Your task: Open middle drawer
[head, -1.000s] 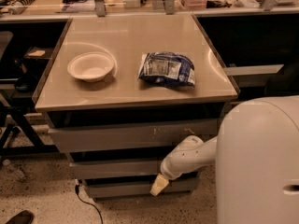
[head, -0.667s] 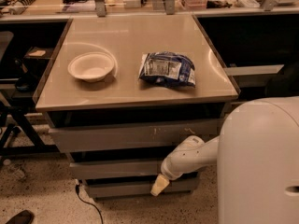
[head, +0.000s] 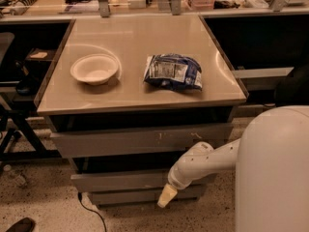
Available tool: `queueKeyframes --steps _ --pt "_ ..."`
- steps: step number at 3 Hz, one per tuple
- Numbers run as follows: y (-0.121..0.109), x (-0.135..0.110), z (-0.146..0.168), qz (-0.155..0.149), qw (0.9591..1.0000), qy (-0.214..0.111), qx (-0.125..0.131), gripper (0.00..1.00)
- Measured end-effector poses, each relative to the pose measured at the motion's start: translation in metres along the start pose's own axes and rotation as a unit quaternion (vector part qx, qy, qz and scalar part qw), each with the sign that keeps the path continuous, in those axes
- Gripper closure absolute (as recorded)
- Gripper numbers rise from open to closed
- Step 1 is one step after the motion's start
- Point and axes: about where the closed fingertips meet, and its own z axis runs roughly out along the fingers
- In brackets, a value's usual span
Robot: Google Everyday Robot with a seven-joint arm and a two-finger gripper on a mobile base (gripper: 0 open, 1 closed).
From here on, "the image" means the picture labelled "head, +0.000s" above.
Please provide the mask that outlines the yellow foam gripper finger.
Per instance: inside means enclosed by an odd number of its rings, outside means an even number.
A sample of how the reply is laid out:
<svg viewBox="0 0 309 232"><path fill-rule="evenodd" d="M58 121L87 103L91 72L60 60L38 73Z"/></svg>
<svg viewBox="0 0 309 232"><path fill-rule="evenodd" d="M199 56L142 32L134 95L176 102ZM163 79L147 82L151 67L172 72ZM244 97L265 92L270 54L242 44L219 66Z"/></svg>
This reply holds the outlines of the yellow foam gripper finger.
<svg viewBox="0 0 309 232"><path fill-rule="evenodd" d="M178 190L170 184L166 184L158 198L157 205L160 208L165 208L172 199L178 194Z"/></svg>

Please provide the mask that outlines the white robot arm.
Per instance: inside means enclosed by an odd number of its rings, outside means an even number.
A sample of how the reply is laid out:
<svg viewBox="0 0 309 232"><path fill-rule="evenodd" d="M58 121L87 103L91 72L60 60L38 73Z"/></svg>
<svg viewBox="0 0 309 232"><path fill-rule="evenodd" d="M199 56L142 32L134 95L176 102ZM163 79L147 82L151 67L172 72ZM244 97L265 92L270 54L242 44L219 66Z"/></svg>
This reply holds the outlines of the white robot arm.
<svg viewBox="0 0 309 232"><path fill-rule="evenodd" d="M198 142L184 153L170 168L157 205L165 208L180 190L186 189L193 181L210 174L236 167L240 140L234 140L213 149L207 142Z"/></svg>

